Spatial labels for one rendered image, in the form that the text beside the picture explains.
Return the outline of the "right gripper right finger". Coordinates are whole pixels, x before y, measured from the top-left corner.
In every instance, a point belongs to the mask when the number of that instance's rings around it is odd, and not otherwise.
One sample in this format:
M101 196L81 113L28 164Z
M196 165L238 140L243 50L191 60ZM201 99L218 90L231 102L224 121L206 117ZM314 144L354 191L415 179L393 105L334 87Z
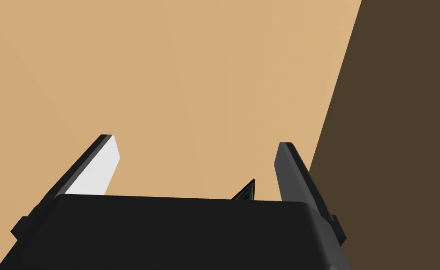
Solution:
M291 142L280 142L274 169L282 201L302 202L312 207L332 228L340 246L346 234L336 215L328 209L323 196Z

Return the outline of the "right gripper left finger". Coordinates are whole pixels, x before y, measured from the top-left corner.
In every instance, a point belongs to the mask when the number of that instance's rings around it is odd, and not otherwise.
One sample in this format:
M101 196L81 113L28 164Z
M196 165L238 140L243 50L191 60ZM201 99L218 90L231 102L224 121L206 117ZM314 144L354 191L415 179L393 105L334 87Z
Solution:
M34 231L51 212L60 195L104 195L119 163L120 155L114 135L100 135L78 160L63 174L33 210L22 216L11 233L21 239Z

